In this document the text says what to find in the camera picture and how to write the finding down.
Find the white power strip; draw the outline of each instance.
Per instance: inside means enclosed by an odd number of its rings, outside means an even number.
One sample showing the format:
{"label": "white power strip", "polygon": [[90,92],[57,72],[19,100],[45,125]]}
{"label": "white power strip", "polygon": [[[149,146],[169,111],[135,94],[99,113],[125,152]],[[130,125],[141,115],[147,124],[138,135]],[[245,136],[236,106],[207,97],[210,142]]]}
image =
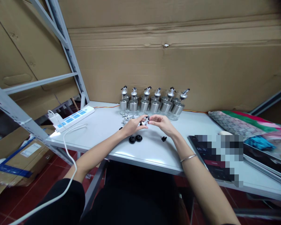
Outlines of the white power strip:
{"label": "white power strip", "polygon": [[82,110],[79,110],[78,112],[63,119],[64,120],[64,122],[62,123],[63,126],[61,124],[58,125],[54,124],[53,126],[56,129],[55,131],[60,133],[65,131],[66,129],[70,128],[71,126],[75,125],[79,121],[86,118],[87,116],[91,115],[94,111],[95,109],[93,107],[90,106],[84,107]]}

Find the black rubber stopper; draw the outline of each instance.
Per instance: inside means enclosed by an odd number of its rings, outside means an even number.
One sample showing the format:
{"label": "black rubber stopper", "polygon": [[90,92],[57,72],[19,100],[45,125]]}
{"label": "black rubber stopper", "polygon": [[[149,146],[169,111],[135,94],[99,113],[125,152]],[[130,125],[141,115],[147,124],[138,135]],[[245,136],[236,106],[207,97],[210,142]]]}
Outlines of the black rubber stopper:
{"label": "black rubber stopper", "polygon": [[130,144],[134,144],[134,143],[135,143],[135,138],[134,138],[133,136],[131,136],[131,137],[129,138],[129,143],[130,143]]}
{"label": "black rubber stopper", "polygon": [[136,139],[137,142],[141,142],[143,137],[138,134],[138,135],[135,136],[135,139]]}

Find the patterned fabric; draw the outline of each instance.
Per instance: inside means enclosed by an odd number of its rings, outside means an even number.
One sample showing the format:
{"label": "patterned fabric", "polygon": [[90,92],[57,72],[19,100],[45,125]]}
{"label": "patterned fabric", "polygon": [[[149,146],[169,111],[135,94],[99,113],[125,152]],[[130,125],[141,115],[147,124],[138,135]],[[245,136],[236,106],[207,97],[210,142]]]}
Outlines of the patterned fabric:
{"label": "patterned fabric", "polygon": [[237,111],[214,111],[208,112],[208,114],[226,131],[234,135],[243,135],[244,141],[258,135],[262,136],[276,147],[267,154],[281,159],[280,124]]}
{"label": "patterned fabric", "polygon": [[261,129],[238,118],[231,117],[222,111],[208,112],[208,114],[226,131],[235,135],[243,135],[244,141],[250,137],[266,133]]}

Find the charger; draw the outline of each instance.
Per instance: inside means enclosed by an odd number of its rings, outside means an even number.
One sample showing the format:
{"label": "charger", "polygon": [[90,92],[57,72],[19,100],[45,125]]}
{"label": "charger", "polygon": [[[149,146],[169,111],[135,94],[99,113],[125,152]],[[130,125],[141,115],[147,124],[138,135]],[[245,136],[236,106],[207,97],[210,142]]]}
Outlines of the charger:
{"label": "charger", "polygon": [[58,126],[64,122],[63,118],[58,113],[54,113],[51,110],[48,110],[48,118],[55,126]]}

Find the bracelet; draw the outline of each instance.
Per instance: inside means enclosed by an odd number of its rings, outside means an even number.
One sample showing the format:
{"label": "bracelet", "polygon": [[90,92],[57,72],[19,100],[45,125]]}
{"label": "bracelet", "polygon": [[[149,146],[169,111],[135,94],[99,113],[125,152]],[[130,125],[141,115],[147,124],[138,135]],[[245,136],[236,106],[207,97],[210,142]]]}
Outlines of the bracelet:
{"label": "bracelet", "polygon": [[188,158],[182,159],[182,160],[180,160],[180,162],[182,163],[184,160],[187,160],[187,159],[193,158],[193,157],[195,157],[195,156],[197,156],[197,154],[194,154],[194,155],[189,156]]}

